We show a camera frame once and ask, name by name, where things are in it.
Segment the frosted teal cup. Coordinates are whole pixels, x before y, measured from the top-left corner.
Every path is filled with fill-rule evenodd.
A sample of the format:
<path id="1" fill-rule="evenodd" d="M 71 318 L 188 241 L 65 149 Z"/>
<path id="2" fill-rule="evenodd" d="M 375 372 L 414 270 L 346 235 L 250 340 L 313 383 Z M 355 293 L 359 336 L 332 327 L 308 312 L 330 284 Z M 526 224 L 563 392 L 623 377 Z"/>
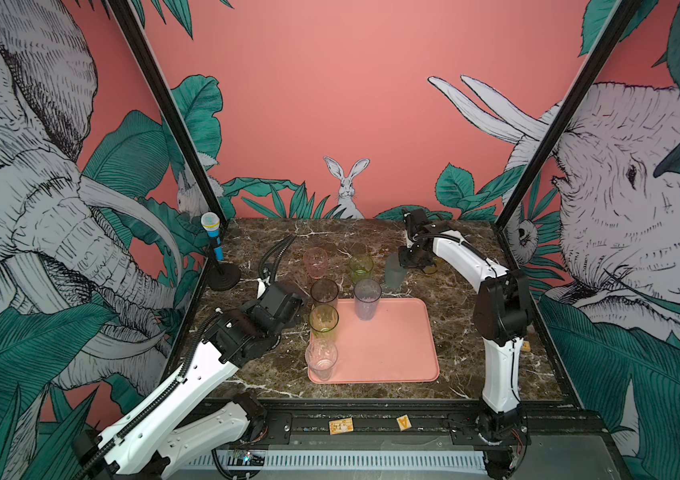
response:
<path id="1" fill-rule="evenodd" d="M 407 269 L 400 264 L 399 253 L 392 252 L 386 259 L 384 281 L 386 288 L 390 291 L 401 289 L 407 277 Z"/>

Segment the tall blue glass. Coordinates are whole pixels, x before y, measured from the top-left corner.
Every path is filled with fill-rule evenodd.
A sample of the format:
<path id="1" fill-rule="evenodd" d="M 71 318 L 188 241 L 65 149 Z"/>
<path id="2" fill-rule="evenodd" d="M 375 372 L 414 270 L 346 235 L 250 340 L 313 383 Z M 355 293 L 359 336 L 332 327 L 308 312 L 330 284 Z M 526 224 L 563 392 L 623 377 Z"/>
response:
<path id="1" fill-rule="evenodd" d="M 361 279 L 355 284 L 353 294 L 357 317 L 363 321 L 372 320 L 382 297 L 380 284 L 371 278 Z"/>

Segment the tall green glass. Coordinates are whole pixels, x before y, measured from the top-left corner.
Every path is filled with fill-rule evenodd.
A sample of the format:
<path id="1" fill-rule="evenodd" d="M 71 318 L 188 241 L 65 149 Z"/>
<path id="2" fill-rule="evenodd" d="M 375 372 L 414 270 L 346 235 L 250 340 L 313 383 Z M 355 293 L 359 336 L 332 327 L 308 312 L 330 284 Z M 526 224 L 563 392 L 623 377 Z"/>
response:
<path id="1" fill-rule="evenodd" d="M 337 337 L 339 313 L 331 304 L 320 304 L 310 312 L 309 327 L 314 340 L 334 342 Z"/>

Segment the tall clear glass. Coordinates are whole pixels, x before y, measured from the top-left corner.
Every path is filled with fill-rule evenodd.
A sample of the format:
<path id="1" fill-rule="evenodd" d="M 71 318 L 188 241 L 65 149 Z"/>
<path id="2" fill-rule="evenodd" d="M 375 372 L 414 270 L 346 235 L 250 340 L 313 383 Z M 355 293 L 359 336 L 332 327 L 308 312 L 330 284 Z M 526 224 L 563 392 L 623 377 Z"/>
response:
<path id="1" fill-rule="evenodd" d="M 309 344 L 305 357 L 310 372 L 319 380 L 328 381 L 334 373 L 339 351 L 334 341 L 314 340 Z"/>

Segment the tall smoky grey glass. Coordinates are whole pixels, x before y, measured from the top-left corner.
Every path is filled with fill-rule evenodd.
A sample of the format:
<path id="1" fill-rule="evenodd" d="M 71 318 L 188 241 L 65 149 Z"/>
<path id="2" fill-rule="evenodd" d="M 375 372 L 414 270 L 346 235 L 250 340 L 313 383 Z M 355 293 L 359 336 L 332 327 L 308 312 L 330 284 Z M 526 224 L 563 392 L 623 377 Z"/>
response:
<path id="1" fill-rule="evenodd" d="M 316 280 L 310 290 L 311 299 L 315 306 L 331 305 L 337 307 L 340 293 L 340 286 L 334 280 L 328 278 Z"/>

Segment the short pink glass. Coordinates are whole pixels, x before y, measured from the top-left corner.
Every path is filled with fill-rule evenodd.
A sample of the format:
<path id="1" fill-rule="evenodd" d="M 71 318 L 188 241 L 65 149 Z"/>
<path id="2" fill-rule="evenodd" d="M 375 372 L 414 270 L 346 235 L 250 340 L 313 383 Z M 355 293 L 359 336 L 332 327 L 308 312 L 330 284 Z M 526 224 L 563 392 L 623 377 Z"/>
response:
<path id="1" fill-rule="evenodd" d="M 312 279 L 324 277 L 328 270 L 329 254 L 321 247 L 312 247 L 303 255 L 303 265 Z"/>

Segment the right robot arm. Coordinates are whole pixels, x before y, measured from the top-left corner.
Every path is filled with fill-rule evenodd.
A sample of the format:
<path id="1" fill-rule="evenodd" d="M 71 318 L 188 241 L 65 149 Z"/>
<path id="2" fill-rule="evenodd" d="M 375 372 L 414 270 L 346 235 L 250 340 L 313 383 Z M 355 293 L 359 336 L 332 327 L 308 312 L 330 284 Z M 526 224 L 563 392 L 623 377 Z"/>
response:
<path id="1" fill-rule="evenodd" d="M 436 257 L 450 264 L 477 293 L 473 324 L 483 338 L 485 383 L 479 435 L 489 445 L 520 436 L 520 354 L 528 326 L 534 317 L 527 275 L 508 269 L 481 253 L 446 221 L 431 221 L 426 212 L 404 209 L 407 245 L 399 249 L 405 269 L 421 271 Z"/>

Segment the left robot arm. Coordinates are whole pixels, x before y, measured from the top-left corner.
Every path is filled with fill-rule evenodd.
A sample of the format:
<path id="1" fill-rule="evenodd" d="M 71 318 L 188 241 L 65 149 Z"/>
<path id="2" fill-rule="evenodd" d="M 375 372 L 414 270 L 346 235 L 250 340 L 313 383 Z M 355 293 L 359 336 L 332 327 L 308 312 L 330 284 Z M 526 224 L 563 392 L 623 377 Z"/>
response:
<path id="1" fill-rule="evenodd" d="M 187 416 L 248 362 L 274 349 L 307 303 L 292 282 L 277 281 L 238 308 L 211 316 L 186 360 L 137 407 L 73 444 L 78 479 L 167 479 L 207 451 L 267 429 L 267 411 L 250 393 L 192 423 Z"/>

